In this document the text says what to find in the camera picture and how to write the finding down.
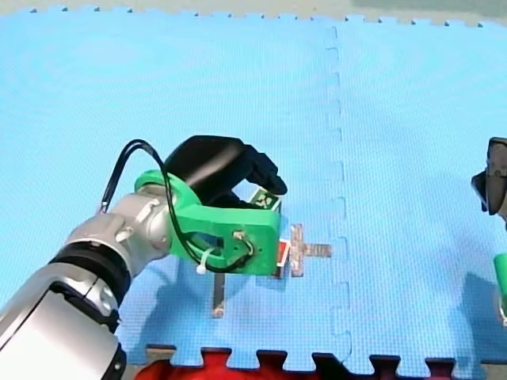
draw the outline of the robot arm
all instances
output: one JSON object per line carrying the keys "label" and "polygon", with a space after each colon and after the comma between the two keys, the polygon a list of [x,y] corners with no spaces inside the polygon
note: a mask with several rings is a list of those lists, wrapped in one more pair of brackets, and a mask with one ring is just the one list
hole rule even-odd
{"label": "robot arm", "polygon": [[[481,200],[482,211],[500,216],[507,223],[507,139],[492,138],[488,146],[486,169],[472,177],[472,187]],[[507,253],[494,258],[502,322],[507,327]]]}
{"label": "robot arm", "polygon": [[[169,251],[217,272],[262,275],[276,264],[279,215],[257,210],[232,192],[245,178],[275,194],[287,191],[267,156],[238,139],[194,136],[162,164],[147,142],[134,142],[155,156],[160,171],[145,173],[135,192],[108,211],[132,153],[126,147],[99,212],[75,228],[0,311],[0,368],[6,377],[120,379],[126,355],[114,335],[119,307],[132,280]],[[225,242],[205,245],[196,237],[209,230]],[[211,251],[219,255],[209,264],[203,252]]]}

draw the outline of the red surface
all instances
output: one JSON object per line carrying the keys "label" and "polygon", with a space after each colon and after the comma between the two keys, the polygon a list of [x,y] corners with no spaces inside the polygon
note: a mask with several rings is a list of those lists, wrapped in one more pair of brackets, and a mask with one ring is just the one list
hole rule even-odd
{"label": "red surface", "polygon": [[[375,360],[375,374],[353,376],[336,360],[315,359],[317,372],[293,374],[283,371],[282,355],[260,355],[259,370],[230,370],[226,368],[228,352],[204,352],[203,368],[173,367],[169,362],[156,362],[143,369],[135,380],[395,380],[397,362]],[[451,380],[451,363],[429,363],[432,377],[427,380]]]}

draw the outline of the green label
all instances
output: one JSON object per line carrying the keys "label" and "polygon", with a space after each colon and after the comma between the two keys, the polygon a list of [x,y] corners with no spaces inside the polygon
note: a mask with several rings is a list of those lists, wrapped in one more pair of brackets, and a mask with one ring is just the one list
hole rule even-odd
{"label": "green label", "polygon": [[280,198],[267,192],[263,188],[259,188],[250,198],[250,203],[265,210],[277,210],[280,206]]}

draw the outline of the floor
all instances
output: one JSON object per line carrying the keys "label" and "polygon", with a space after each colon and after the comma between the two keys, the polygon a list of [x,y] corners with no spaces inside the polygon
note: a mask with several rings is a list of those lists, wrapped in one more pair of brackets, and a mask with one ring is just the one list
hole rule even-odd
{"label": "floor", "polygon": [[[90,2],[83,0],[67,0],[65,6],[78,7]],[[37,8],[44,10],[55,2],[47,0],[2,0],[0,13],[10,13],[20,8]],[[380,16],[397,17],[400,22],[410,22],[412,18],[429,18],[434,24],[441,25],[449,19],[464,20],[469,25],[476,25],[482,20],[496,21],[507,25],[507,2],[505,0],[292,0],[290,2],[272,2],[270,0],[256,0],[232,2],[231,0],[177,0],[164,2],[162,0],[133,0],[129,3],[118,3],[113,0],[99,1],[103,9],[113,6],[130,6],[136,11],[146,8],[158,8],[170,12],[178,10],[195,10],[206,14],[213,11],[227,11],[240,17],[248,12],[260,12],[266,17],[275,17],[279,13],[295,13],[298,17],[309,18],[313,14],[325,15],[333,18],[343,18],[348,14],[363,14],[367,20],[375,21]],[[502,366],[488,365],[488,378],[507,378],[507,369]]]}

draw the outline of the black cable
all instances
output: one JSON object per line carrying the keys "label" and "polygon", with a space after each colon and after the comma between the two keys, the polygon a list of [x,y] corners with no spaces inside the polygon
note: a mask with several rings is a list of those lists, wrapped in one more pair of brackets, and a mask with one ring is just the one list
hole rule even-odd
{"label": "black cable", "polygon": [[[116,161],[116,164],[114,166],[114,169],[112,171],[111,177],[109,178],[109,182],[105,188],[104,195],[102,196],[101,206],[99,209],[99,212],[107,212],[109,208],[109,204],[111,203],[111,199],[114,196],[114,192],[116,191],[116,187],[118,183],[120,182],[121,174],[124,170],[125,164],[127,163],[128,159],[130,158],[131,154],[134,153],[134,151],[142,149],[145,152],[147,152],[156,162],[158,167],[160,168],[160,171],[162,173],[162,177],[164,178],[164,184],[166,187],[166,198],[167,203],[169,206],[169,215],[171,218],[171,222],[173,223],[174,233],[177,236],[177,239],[180,241],[181,245],[187,252],[187,254],[198,264],[200,264],[200,258],[196,255],[192,247],[189,246],[188,239],[185,237],[185,235],[181,232],[180,224],[177,220],[176,212],[174,210],[173,205],[173,189],[170,185],[170,179],[167,175],[167,172],[164,169],[164,164],[162,162],[162,159],[158,155],[157,151],[150,145],[150,143],[142,140],[142,139],[134,139],[131,142],[129,142],[125,147],[122,149],[120,156],[118,157],[118,160]],[[225,272],[232,272],[237,268],[240,268],[243,266],[252,255],[250,253],[247,253],[246,255],[243,255],[239,257],[236,261],[234,261],[232,264],[227,265],[225,268],[218,268],[213,267],[211,265],[208,265],[206,263],[206,269],[211,272],[217,272],[217,273],[225,273]]]}

